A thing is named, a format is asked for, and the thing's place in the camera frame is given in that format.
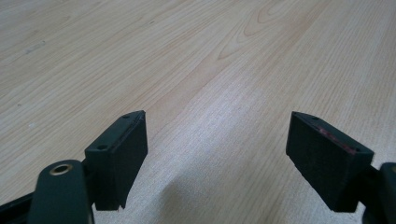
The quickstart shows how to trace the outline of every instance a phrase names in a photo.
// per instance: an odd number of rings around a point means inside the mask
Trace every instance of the reddish mark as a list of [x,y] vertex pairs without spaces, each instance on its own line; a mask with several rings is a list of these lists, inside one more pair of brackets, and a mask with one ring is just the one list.
[[352,154],[352,155],[356,154],[356,149],[355,148],[350,147],[350,146],[342,143],[340,140],[338,140],[338,138],[336,138],[334,135],[332,135],[330,132],[328,132],[324,128],[322,128],[320,126],[317,126],[317,128],[319,129],[320,133],[322,133],[323,135],[325,135],[328,138],[330,138],[331,140],[333,140],[334,143],[340,145],[347,153]]

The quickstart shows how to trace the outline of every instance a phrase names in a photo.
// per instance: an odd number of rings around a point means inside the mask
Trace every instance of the light wood surface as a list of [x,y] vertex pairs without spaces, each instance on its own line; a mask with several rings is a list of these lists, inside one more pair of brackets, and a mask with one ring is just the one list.
[[96,223],[361,223],[285,154],[292,110],[396,161],[396,1],[0,1],[0,203],[147,111],[125,210]]

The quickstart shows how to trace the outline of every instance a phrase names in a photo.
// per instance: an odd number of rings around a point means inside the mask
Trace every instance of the wooden table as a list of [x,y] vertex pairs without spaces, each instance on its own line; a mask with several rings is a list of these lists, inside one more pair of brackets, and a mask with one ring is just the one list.
[[361,223],[285,153],[291,111],[396,161],[396,1],[0,2],[0,203],[147,111],[127,207],[97,223]]

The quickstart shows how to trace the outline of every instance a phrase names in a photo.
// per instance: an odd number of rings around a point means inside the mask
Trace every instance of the table surface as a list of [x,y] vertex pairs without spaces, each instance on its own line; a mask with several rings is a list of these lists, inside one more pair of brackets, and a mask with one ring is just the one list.
[[360,223],[285,153],[291,111],[396,161],[396,1],[0,1],[0,203],[147,112],[126,208],[97,223]]

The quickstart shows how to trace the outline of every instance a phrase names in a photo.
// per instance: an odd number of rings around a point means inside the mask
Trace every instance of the screw hole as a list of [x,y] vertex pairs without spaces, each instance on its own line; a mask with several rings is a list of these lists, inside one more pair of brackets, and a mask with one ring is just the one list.
[[64,175],[73,168],[70,164],[61,164],[49,171],[51,175]]
[[100,145],[100,146],[97,147],[97,149],[99,149],[99,150],[103,150],[103,149],[106,149],[106,148],[107,148],[107,145]]

